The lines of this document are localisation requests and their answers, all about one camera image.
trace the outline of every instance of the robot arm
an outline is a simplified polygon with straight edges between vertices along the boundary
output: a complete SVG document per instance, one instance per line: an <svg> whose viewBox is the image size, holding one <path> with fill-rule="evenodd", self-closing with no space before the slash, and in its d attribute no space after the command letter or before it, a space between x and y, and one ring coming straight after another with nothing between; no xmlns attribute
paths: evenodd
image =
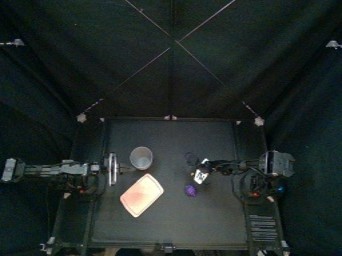
<svg viewBox="0 0 342 256"><path fill-rule="evenodd" d="M104 190L105 179L109 186L116 184L121 174L115 153L104 158L103 166L97 163L79 163L64 160L53 165L27 165L20 159L9 158L1 176L1 183L43 180L53 183L56 189L93 193L99 187Z"/></svg>

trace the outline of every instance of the small purple ball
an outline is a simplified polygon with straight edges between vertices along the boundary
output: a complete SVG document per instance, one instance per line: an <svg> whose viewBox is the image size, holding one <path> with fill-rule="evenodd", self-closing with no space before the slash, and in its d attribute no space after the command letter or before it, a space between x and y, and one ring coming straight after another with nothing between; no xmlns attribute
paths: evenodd
<svg viewBox="0 0 342 256"><path fill-rule="evenodd" d="M186 194L187 194L188 196L192 196L192 197L196 196L198 190L196 190L196 187L195 187L194 185L187 185L187 186L186 186Z"/></svg>

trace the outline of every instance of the light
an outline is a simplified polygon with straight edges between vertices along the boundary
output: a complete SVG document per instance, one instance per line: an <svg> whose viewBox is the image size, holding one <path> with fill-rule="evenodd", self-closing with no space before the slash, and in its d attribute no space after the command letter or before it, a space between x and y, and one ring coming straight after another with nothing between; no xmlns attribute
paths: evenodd
<svg viewBox="0 0 342 256"><path fill-rule="evenodd" d="M279 187L276 190L278 190L278 192L283 192L283 191L284 191L284 188L283 188L283 187Z"/></svg>
<svg viewBox="0 0 342 256"><path fill-rule="evenodd" d="M17 46L25 46L25 44L24 44L21 39L15 39L13 42L6 42L6 43L1 43L0 42L0 46L8 46L8 45L15 45L16 47Z"/></svg>
<svg viewBox="0 0 342 256"><path fill-rule="evenodd" d="M331 41L327 43L326 47L327 47L327 48L332 47L332 48L335 48L335 50L336 50L336 48L342 48L342 45L338 44L338 42L336 42L335 40L331 40Z"/></svg>

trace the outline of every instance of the white cup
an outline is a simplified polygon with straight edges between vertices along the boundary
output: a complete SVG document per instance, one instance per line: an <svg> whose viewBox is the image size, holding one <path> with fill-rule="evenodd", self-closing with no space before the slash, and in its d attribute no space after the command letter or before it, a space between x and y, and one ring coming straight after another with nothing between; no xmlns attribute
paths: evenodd
<svg viewBox="0 0 342 256"><path fill-rule="evenodd" d="M141 171L149 168L152 159L152 151L147 147L135 148L129 156L132 166Z"/></svg>

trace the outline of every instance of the black fabric enclosure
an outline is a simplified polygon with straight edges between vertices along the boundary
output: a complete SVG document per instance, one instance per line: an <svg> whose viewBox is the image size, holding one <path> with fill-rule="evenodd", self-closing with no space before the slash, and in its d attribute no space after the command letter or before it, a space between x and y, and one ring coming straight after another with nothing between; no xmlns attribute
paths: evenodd
<svg viewBox="0 0 342 256"><path fill-rule="evenodd" d="M0 173L10 157L68 159L99 118L260 117L268 149L296 159L292 254L342 255L340 1L2 0L0 24ZM1 255L39 255L57 197L0 184Z"/></svg>

